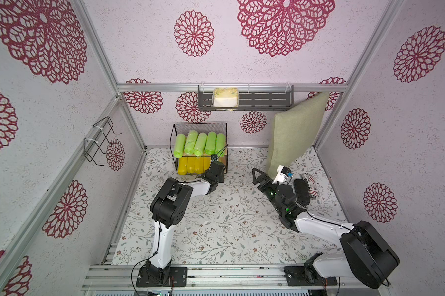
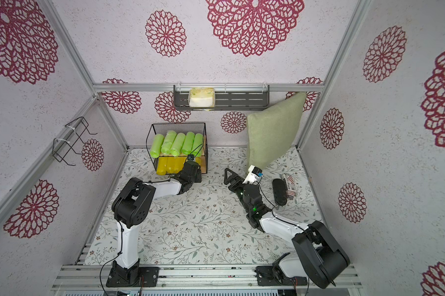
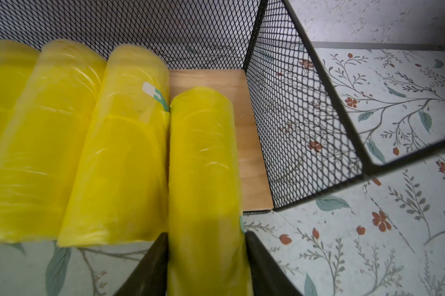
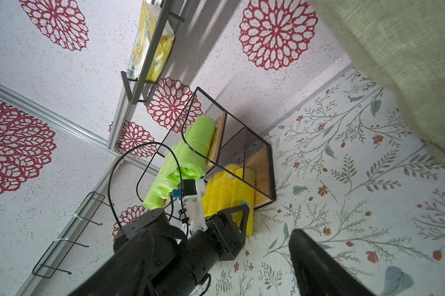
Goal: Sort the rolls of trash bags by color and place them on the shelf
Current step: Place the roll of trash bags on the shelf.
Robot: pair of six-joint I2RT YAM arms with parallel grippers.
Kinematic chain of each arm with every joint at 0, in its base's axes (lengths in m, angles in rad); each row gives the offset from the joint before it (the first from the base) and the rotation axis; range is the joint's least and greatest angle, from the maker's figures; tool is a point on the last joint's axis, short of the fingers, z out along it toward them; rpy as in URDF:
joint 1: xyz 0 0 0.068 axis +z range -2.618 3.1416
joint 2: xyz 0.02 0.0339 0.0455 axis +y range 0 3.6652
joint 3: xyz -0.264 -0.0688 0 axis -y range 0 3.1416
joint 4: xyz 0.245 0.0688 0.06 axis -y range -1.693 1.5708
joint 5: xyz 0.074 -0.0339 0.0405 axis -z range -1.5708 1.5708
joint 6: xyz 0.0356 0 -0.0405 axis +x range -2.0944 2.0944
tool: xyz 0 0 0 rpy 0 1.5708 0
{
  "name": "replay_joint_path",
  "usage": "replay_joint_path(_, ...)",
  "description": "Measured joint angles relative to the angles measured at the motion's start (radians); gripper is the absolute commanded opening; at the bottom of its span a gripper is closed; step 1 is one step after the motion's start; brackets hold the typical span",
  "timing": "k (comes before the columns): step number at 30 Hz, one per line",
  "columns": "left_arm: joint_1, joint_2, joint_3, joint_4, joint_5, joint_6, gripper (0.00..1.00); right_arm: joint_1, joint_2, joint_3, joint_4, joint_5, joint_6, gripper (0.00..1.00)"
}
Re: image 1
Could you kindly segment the green bag roll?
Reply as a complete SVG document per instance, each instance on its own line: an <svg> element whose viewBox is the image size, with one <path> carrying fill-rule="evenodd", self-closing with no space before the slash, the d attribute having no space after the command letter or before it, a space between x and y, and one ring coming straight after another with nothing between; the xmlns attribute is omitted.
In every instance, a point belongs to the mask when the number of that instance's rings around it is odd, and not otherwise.
<svg viewBox="0 0 445 296"><path fill-rule="evenodd" d="M204 150L206 155L216 154L216 139L217 134L215 132L211 131L208 133Z"/></svg>
<svg viewBox="0 0 445 296"><path fill-rule="evenodd" d="M204 155L206 138L206 133L199 133L193 150L193 153L196 157L201 157L202 155Z"/></svg>
<svg viewBox="0 0 445 296"><path fill-rule="evenodd" d="M216 135L215 154L218 157L224 157L226 154L227 139L226 135L218 133Z"/></svg>
<svg viewBox="0 0 445 296"><path fill-rule="evenodd" d="M194 147L195 143L197 141L199 133L195 130L190 130L188 132L188 136L185 141L184 145L184 153L187 155L193 155L194 154Z"/></svg>
<svg viewBox="0 0 445 296"><path fill-rule="evenodd" d="M178 134L174 143L173 155L175 158L180 159L184 154L186 136L184 134Z"/></svg>

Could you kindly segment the yellow bag roll front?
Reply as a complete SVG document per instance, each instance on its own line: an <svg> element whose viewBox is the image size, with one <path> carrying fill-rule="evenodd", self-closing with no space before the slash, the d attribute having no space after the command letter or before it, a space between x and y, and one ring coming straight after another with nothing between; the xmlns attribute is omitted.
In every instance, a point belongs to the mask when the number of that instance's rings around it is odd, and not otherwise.
<svg viewBox="0 0 445 296"><path fill-rule="evenodd" d="M178 159L178 175L186 175L187 174L187 157L182 157Z"/></svg>

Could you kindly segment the black wire wooden shelf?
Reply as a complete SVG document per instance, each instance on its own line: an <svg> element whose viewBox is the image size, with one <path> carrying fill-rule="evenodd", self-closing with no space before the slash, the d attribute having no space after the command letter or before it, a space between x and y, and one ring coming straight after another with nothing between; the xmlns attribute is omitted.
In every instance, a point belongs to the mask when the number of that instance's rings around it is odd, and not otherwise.
<svg viewBox="0 0 445 296"><path fill-rule="evenodd" d="M214 161L228 171L227 123L175 123L169 143L179 175L200 175Z"/></svg>

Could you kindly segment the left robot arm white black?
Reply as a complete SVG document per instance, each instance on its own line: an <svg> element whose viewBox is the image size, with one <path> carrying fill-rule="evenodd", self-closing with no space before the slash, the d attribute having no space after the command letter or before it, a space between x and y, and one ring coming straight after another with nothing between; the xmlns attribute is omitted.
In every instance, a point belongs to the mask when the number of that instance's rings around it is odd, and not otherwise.
<svg viewBox="0 0 445 296"><path fill-rule="evenodd" d="M152 256L148 260L158 271L171 265L171 244L174 228L184 217L191 198L206 196L224 181L226 166L213 161L200 178L192 182L180 182L167 178L150 205L155 226Z"/></svg>

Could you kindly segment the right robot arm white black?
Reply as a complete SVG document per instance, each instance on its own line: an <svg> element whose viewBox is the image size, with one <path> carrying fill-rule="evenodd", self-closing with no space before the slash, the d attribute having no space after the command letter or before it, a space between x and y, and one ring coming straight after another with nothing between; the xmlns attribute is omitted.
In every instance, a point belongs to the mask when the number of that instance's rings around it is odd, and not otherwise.
<svg viewBox="0 0 445 296"><path fill-rule="evenodd" d="M310 234L335 245L334 254L318 252L303 266L286 268L287 282L310 286L339 284L342 277L355 278L371 289L388 286L388 277L400 258L372 224L342 223L317 217L308 206L317 197L315 180L304 175L294 181L286 166L279 166L275 178L253 168L253 184L277 211L282 225L298 233Z"/></svg>

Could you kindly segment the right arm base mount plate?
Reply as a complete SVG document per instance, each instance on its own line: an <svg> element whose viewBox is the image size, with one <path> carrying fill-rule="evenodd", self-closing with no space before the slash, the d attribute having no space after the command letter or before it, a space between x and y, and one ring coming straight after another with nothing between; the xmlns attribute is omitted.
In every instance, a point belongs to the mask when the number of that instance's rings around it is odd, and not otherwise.
<svg viewBox="0 0 445 296"><path fill-rule="evenodd" d="M322 277L312 267L285 266L284 273L288 286L337 286L336 277Z"/></svg>

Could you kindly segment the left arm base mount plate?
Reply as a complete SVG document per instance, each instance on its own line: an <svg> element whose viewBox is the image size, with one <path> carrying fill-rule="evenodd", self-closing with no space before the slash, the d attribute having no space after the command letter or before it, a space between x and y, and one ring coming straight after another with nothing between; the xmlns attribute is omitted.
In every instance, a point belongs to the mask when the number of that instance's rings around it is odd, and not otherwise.
<svg viewBox="0 0 445 296"><path fill-rule="evenodd" d="M188 268L172 267L171 262L164 268L157 268L149 260L138 273L136 287L186 287Z"/></svg>

